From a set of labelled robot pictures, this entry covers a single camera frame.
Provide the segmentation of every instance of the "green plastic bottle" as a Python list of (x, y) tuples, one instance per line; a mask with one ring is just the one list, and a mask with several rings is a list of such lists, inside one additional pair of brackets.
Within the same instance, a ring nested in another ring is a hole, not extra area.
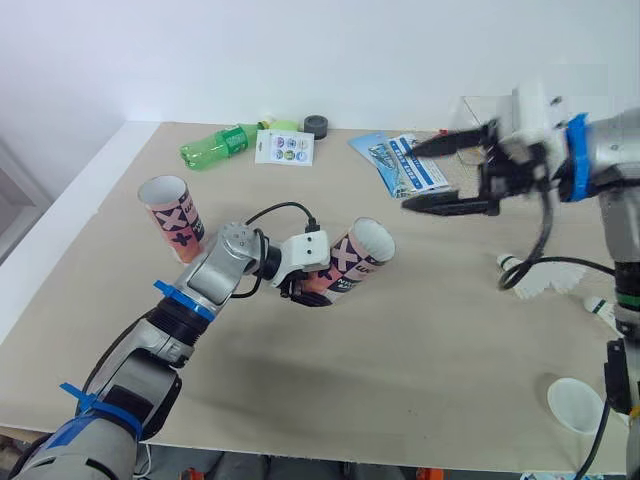
[(256, 145), (258, 130), (269, 128), (265, 122), (255, 125), (238, 124), (213, 135), (180, 147), (180, 156), (187, 167), (203, 170), (220, 160)]

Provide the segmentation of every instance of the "white wall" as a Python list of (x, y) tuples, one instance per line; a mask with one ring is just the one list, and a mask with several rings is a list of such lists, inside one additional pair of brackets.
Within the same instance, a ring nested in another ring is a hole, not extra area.
[(19, 0), (0, 140), (57, 196), (127, 118), (434, 128), (543, 74), (573, 111), (640, 103), (640, 0)]

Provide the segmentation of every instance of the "white paper cup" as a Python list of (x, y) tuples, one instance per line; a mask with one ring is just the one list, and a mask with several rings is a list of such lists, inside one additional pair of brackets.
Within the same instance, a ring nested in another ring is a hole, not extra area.
[(584, 382), (560, 378), (547, 390), (547, 402), (558, 421), (569, 430), (594, 435), (598, 430), (604, 403)]

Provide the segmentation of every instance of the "wire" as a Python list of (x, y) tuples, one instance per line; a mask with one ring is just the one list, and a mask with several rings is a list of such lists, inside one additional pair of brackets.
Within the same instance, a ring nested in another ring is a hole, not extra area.
[(593, 439), (593, 445), (591, 446), (591, 451), (589, 455), (587, 455), (587, 459), (584, 461), (582, 466), (576, 472), (576, 476), (573, 480), (582, 480), (587, 470), (591, 467), (594, 458), (596, 458), (596, 454), (598, 453), (598, 448), (600, 448), (600, 442), (602, 442), (602, 436), (604, 435), (605, 427), (607, 426), (607, 420), (609, 418), (609, 412), (611, 411), (611, 407), (607, 402), (604, 403), (604, 408), (602, 409), (602, 417), (600, 417), (600, 424), (598, 425), (598, 431), (596, 432), (596, 436)]
[(605, 267), (591, 260), (584, 260), (576, 257), (542, 257), (535, 261), (535, 263), (548, 263), (548, 262), (563, 262), (563, 263), (575, 263), (584, 267), (593, 268), (599, 272), (606, 273), (607, 275), (615, 276), (616, 271), (613, 268)]
[(250, 225), (251, 223), (255, 222), (257, 219), (259, 219), (263, 215), (265, 215), (265, 214), (267, 214), (269, 212), (272, 212), (273, 210), (276, 210), (278, 208), (282, 208), (282, 207), (296, 207), (296, 208), (299, 208), (300, 210), (302, 210), (305, 213), (305, 215), (309, 219), (309, 224), (315, 224), (316, 223), (316, 219), (314, 218), (313, 215), (311, 215), (311, 212), (309, 211), (309, 209), (307, 207), (305, 207), (304, 205), (302, 205), (301, 203), (298, 203), (298, 202), (276, 203), (275, 205), (271, 205), (270, 207), (259, 211), (253, 217), (251, 217), (249, 220), (247, 220), (244, 223), (245, 223), (245, 225)]
[(544, 247), (551, 235), (551, 228), (553, 227), (553, 206), (551, 204), (551, 197), (548, 190), (540, 192), (540, 198), (542, 200), (542, 228), (538, 240), (531, 249), (531, 253), (526, 260), (502, 274), (500, 280), (498, 280), (498, 288), (500, 290), (510, 290), (515, 287), (520, 280), (531, 270), (531, 267), (542, 258)]
[(145, 478), (147, 475), (149, 475), (149, 473), (151, 473), (151, 446), (148, 443), (145, 443), (144, 449), (147, 452), (147, 469), (144, 471), (144, 473), (134, 473), (133, 478)]
[(257, 233), (258, 236), (260, 237), (260, 263), (258, 264), (258, 272), (256, 274), (256, 282), (253, 284), (253, 288), (251, 290), (249, 290), (248, 292), (245, 293), (234, 293), (233, 295), (231, 295), (231, 298), (248, 298), (251, 295), (253, 295), (254, 293), (256, 293), (258, 291), (258, 288), (260, 288), (260, 283), (262, 282), (262, 274), (264, 272), (264, 264), (265, 264), (265, 260), (267, 258), (267, 254), (264, 248), (264, 233), (262, 230), (260, 230), (259, 228), (256, 228), (253, 230), (254, 233)]

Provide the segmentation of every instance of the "cup with x print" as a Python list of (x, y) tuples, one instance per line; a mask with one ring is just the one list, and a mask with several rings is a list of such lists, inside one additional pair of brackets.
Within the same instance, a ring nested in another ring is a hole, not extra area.
[(151, 178), (138, 190), (138, 198), (182, 263), (190, 263), (202, 252), (204, 226), (182, 178), (173, 175)]

